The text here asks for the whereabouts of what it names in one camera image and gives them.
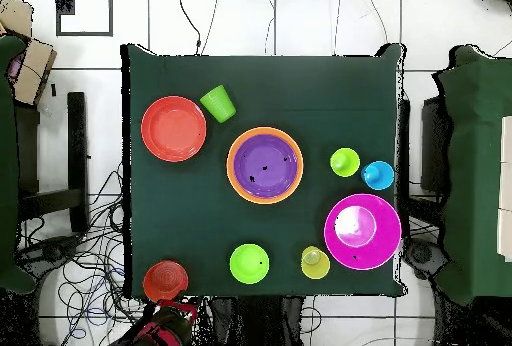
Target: floor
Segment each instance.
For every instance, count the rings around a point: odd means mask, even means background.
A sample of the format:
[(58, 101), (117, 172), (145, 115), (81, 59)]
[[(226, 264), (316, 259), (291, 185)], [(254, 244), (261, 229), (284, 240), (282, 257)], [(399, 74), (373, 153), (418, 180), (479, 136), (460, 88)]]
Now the floor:
[[(55, 1), (26, 1), (34, 8), (33, 36), (57, 51), (48, 81), (55, 84), (56, 96), (47, 87), (39, 104), (41, 191), (67, 186), (66, 164), (61, 163), (67, 158), (66, 95), (83, 91), (90, 199), (97, 208), (112, 202), (119, 193), (118, 182), (113, 179), (98, 195), (109, 173), (121, 162), (119, 45), (140, 44), (157, 54), (191, 54), (197, 34), (178, 0), (113, 0), (111, 26), (108, 0), (75, 0), (75, 14), (61, 16), (61, 31), (68, 35), (59, 37)], [(403, 43), (407, 47), (404, 87), (412, 105), (410, 188), (415, 194), (424, 193), (414, 183), (421, 175), (421, 106), (438, 93), (432, 73), (447, 66), (448, 52), (458, 44), (470, 43), (490, 55), (499, 51), (498, 56), (512, 57), (512, 46), (501, 49), (512, 39), (512, 12), (505, 2), (497, 0), (275, 0), (275, 20), (274, 0), (183, 0), (183, 5), (201, 33), (200, 51), (210, 55), (374, 55), (386, 42)], [(110, 27), (111, 36), (90, 35), (108, 34)], [(47, 216), (45, 221), (33, 237), (70, 231), (66, 211)], [(27, 232), (39, 224), (39, 220), (27, 222)], [(116, 252), (122, 261), (122, 247)], [(66, 267), (67, 277), (80, 282), (77, 287), (90, 287), (89, 282), (94, 281), (90, 274), (70, 265)], [(304, 345), (431, 346), (431, 289), (427, 282), (416, 279), (408, 266), (402, 264), (397, 271), (407, 288), (400, 298), (308, 297), (305, 307), (309, 308), (303, 310)], [(66, 306), (57, 298), (63, 281), (59, 270), (43, 286), (40, 319), (46, 343), (59, 344), (69, 331)], [(69, 283), (64, 286), (68, 287), (60, 289), (63, 300), (71, 298), (74, 302), (74, 289)], [(83, 333), (71, 337), (66, 346), (104, 346), (106, 342), (100, 342), (106, 331), (111, 330), (109, 340), (113, 340), (128, 325), (112, 328), (109, 321), (101, 313), (90, 314), (88, 320), (79, 322)]]

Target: plastic cup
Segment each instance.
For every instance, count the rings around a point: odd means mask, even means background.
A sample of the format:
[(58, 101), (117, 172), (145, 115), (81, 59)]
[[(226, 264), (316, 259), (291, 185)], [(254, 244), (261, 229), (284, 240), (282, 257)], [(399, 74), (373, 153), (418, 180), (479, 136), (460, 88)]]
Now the plastic cup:
[(340, 177), (350, 177), (359, 169), (359, 155), (350, 148), (341, 148), (331, 156), (331, 168)]
[(361, 177), (373, 190), (387, 189), (395, 179), (393, 167), (384, 161), (375, 161), (361, 170)]
[(236, 113), (236, 108), (222, 84), (206, 93), (199, 101), (221, 123)]
[(329, 257), (315, 246), (308, 246), (302, 251), (300, 265), (304, 275), (313, 280), (325, 277), (331, 268)]
[(270, 261), (265, 250), (255, 244), (238, 246), (229, 259), (229, 269), (240, 283), (254, 284), (268, 273)]

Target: green tablecloth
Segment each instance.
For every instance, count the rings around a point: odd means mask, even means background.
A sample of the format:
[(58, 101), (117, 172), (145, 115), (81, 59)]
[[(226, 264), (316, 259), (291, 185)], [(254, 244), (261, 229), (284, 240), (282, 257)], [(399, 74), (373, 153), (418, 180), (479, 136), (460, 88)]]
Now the green tablecloth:
[(444, 207), (444, 249), (450, 262), (436, 281), (455, 302), (476, 296), (512, 297), (512, 263), (497, 253), (501, 126), (512, 115), (512, 61), (454, 54), (439, 74), (453, 135), (448, 148), (451, 193)]
[(24, 50), (25, 44), (18, 37), (0, 37), (0, 288), (20, 294), (31, 293), (36, 283), (14, 261), (19, 163), (14, 99), (7, 80), (7, 68)]
[[(327, 252), (323, 227), (334, 204), (370, 192), (359, 172), (336, 176), (331, 154), (352, 147), (362, 165), (394, 161), (399, 45), (380, 57), (170, 57), (133, 45), (122, 52), (128, 54), (123, 70), (129, 64), (130, 72), (130, 119), (123, 121), (130, 122), (131, 133), (133, 296), (143, 296), (144, 274), (162, 259), (186, 268), (190, 295), (402, 294), (392, 260), (353, 271), (331, 258), (322, 280), (310, 280), (300, 269), (307, 246)], [(202, 108), (207, 138), (199, 153), (180, 163), (154, 157), (140, 133), (149, 105), (168, 95), (199, 103), (218, 84), (226, 87), (237, 114), (219, 124)], [(287, 132), (304, 157), (299, 187), (274, 205), (242, 199), (226, 176), (229, 147), (256, 126)], [(393, 188), (376, 194), (393, 203)], [(269, 273), (255, 285), (238, 283), (229, 271), (229, 256), (242, 243), (257, 243), (270, 257)]]

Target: green cup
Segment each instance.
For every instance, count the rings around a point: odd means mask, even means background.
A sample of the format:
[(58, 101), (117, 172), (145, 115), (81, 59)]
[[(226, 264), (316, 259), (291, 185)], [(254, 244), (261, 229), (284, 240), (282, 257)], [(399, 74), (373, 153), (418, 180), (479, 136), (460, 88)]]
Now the green cup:
[(340, 177), (350, 177), (359, 169), (359, 155), (350, 148), (341, 148), (331, 156), (331, 168)]
[(224, 122), (236, 113), (235, 106), (222, 84), (206, 93), (199, 101), (218, 122)]

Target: pink bowl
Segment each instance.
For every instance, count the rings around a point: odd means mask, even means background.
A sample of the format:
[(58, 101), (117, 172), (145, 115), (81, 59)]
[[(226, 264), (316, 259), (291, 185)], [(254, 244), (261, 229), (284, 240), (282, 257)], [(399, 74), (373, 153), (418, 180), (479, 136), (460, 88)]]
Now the pink bowl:
[(371, 270), (386, 263), (400, 245), (398, 214), (378, 196), (347, 196), (329, 212), (324, 227), (327, 249), (340, 264)]

